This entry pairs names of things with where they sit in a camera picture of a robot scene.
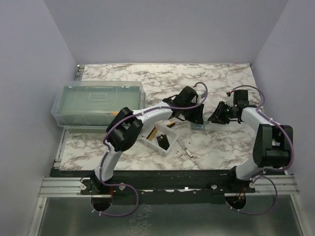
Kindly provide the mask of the green leather card holder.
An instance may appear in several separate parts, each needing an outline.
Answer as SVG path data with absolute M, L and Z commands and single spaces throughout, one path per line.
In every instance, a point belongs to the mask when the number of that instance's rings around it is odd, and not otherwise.
M 191 123 L 190 127 L 191 127 L 191 130 L 205 130 L 205 124 Z

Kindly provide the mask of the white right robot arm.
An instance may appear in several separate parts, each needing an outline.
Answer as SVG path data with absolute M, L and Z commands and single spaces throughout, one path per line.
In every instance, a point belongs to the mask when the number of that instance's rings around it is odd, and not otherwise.
M 234 88 L 227 93 L 229 99 L 221 101 L 208 121 L 216 124 L 229 124 L 232 121 L 246 123 L 255 132 L 256 138 L 252 157 L 243 164 L 233 167 L 233 177 L 226 181 L 227 189 L 233 193 L 244 187 L 249 181 L 266 171 L 281 172 L 288 169 L 294 160 L 293 128 L 281 125 L 266 116 L 260 109 L 264 104 L 251 105 L 246 89 Z

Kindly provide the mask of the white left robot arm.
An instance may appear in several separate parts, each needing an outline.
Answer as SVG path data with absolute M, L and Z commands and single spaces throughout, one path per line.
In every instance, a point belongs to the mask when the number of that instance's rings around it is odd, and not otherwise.
M 203 109 L 206 96 L 198 101 L 197 91 L 186 86 L 177 95 L 141 110 L 122 108 L 106 129 L 103 144 L 106 146 L 100 164 L 94 169 L 92 188 L 98 194 L 109 189 L 114 169 L 124 151 L 130 149 L 148 126 L 158 121 L 183 116 L 186 121 L 203 124 Z

